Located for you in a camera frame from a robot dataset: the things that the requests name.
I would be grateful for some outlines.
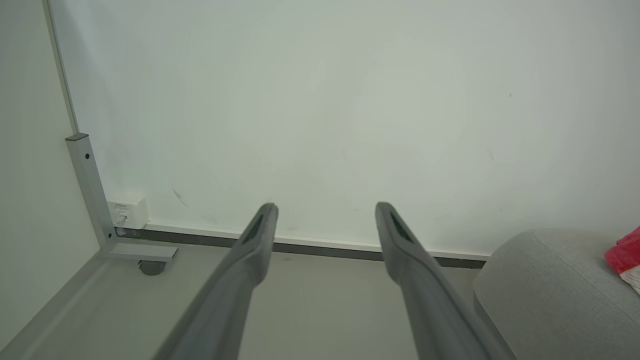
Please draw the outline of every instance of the gray fabric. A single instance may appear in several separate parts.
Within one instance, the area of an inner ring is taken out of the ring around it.
[[[640,359],[640,297],[603,258],[614,244],[535,230],[493,253],[474,291],[518,360]]]

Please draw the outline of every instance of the baseboard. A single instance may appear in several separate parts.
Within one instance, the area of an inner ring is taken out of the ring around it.
[[[238,239],[241,231],[216,229],[213,227],[203,227],[195,225],[172,224],[168,222],[150,221],[144,230],[161,231],[164,233],[189,234],[198,236],[208,236],[224,239]],[[306,238],[302,236],[288,236],[276,234],[275,243],[301,245],[308,247],[320,247],[329,249],[356,250],[364,252],[382,252],[379,243],[362,243],[352,241],[340,241],[331,239]],[[491,254],[482,254],[477,252],[461,252],[455,250],[437,250],[425,249],[434,258],[451,258],[463,260],[487,261]]]

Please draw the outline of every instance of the black caster wheel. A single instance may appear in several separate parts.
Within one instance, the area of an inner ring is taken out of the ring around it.
[[[142,273],[149,276],[161,274],[164,271],[165,265],[166,263],[162,261],[140,260],[138,262],[138,267]]]

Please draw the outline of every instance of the metal stand leg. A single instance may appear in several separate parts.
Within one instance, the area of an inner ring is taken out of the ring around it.
[[[171,263],[178,253],[177,247],[141,245],[118,238],[104,196],[98,166],[93,157],[89,135],[78,133],[67,138],[69,154],[84,197],[89,217],[102,249],[101,256],[142,261],[140,269],[147,275],[157,275]]]

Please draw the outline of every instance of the floor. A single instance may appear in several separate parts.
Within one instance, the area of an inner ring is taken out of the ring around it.
[[[28,359],[151,359],[228,249],[180,245],[143,275],[101,259],[90,284]],[[479,270],[443,268],[469,306]],[[253,292],[240,359],[416,359],[400,289],[381,261],[273,253]]]

